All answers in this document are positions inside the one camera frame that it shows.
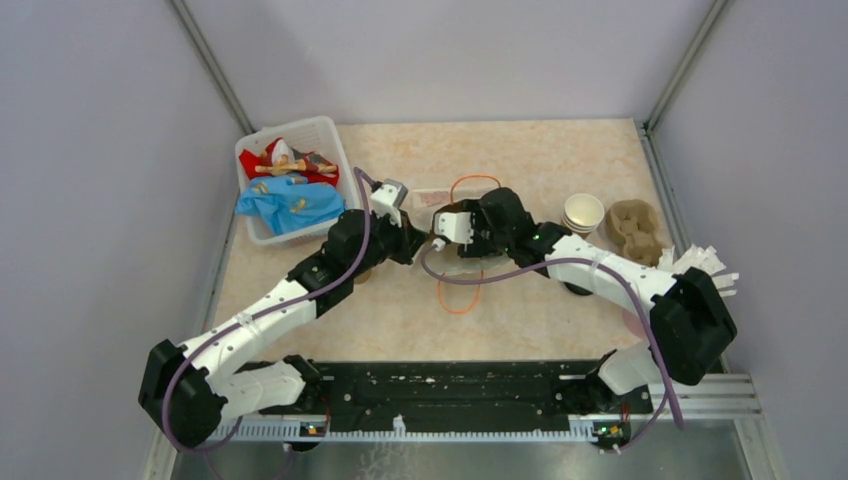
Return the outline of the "brown paper cup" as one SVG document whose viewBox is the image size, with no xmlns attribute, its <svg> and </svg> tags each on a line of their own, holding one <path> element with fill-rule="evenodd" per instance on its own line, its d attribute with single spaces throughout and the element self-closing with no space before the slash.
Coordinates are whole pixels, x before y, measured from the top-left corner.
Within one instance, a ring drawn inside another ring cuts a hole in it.
<svg viewBox="0 0 848 480">
<path fill-rule="evenodd" d="M 367 282 L 371 278 L 373 270 L 373 266 L 360 268 L 354 276 L 354 283 L 359 285 Z"/>
</svg>

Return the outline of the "paper takeout bag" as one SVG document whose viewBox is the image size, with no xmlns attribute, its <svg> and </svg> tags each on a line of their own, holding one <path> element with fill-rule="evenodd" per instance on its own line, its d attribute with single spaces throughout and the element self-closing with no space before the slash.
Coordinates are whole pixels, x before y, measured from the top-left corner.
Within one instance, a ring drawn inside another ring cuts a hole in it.
<svg viewBox="0 0 848 480">
<path fill-rule="evenodd" d="M 501 187 L 502 182 L 495 176 L 488 174 L 465 175 L 450 187 L 417 189 L 411 193 L 413 223 L 422 230 L 429 230 L 432 217 L 435 212 L 454 201 L 474 199 L 482 196 L 490 190 Z M 451 245 L 431 257 L 430 266 L 440 275 L 447 277 L 471 277 L 481 280 L 486 273 L 508 262 L 504 256 L 489 256 L 480 258 L 464 259 L 458 256 L 458 247 Z M 481 296 L 481 285 L 476 285 L 471 302 L 463 308 L 454 308 L 444 298 L 445 283 L 437 282 L 437 299 L 441 308 L 454 315 L 465 315 L 474 310 Z"/>
</svg>

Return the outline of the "stack of paper cups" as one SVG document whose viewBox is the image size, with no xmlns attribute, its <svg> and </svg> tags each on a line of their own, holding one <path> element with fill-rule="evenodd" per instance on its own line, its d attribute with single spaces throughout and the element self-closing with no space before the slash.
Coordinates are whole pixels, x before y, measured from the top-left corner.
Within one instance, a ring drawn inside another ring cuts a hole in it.
<svg viewBox="0 0 848 480">
<path fill-rule="evenodd" d="M 586 239 L 604 220 L 605 208 L 603 203 L 593 195 L 576 193 L 571 195 L 563 205 L 562 224 Z"/>
</svg>

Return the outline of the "black lid stack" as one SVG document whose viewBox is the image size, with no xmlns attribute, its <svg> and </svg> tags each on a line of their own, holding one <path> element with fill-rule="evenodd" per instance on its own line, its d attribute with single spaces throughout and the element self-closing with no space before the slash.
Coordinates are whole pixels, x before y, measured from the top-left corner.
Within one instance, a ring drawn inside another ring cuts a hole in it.
<svg viewBox="0 0 848 480">
<path fill-rule="evenodd" d="M 593 295 L 592 291 L 585 289 L 585 288 L 582 288 L 578 285 L 568 283 L 568 282 L 564 282 L 563 285 L 569 292 L 573 293 L 574 295 L 578 295 L 578 296 L 581 296 L 581 297 Z"/>
</svg>

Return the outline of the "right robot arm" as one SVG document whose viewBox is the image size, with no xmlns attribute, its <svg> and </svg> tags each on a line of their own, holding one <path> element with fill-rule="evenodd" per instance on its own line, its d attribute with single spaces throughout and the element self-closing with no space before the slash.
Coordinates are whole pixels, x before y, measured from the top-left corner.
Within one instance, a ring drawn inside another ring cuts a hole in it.
<svg viewBox="0 0 848 480">
<path fill-rule="evenodd" d="M 646 339 L 602 358 L 586 385 L 589 404 L 612 412 L 627 393 L 653 382 L 696 385 L 737 336 L 711 276 L 700 267 L 670 272 L 597 247 L 568 228 L 537 222 L 506 187 L 435 214 L 435 233 L 462 257 L 506 256 L 535 272 L 588 290 L 636 315 Z"/>
</svg>

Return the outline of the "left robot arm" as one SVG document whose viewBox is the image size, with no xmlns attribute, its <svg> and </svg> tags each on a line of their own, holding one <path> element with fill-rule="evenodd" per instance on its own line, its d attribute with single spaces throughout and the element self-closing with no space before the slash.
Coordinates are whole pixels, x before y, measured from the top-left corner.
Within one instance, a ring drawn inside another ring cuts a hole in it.
<svg viewBox="0 0 848 480">
<path fill-rule="evenodd" d="M 314 410 L 320 377 L 303 357 L 253 370 L 245 364 L 345 300 L 356 277 L 387 260 L 412 264 L 427 237 L 405 212 L 393 220 L 374 211 L 345 211 L 321 247 L 260 300 L 181 344 L 168 339 L 156 344 L 145 365 L 140 406 L 184 452 L 207 451 L 207 439 L 222 423 L 268 407 Z"/>
</svg>

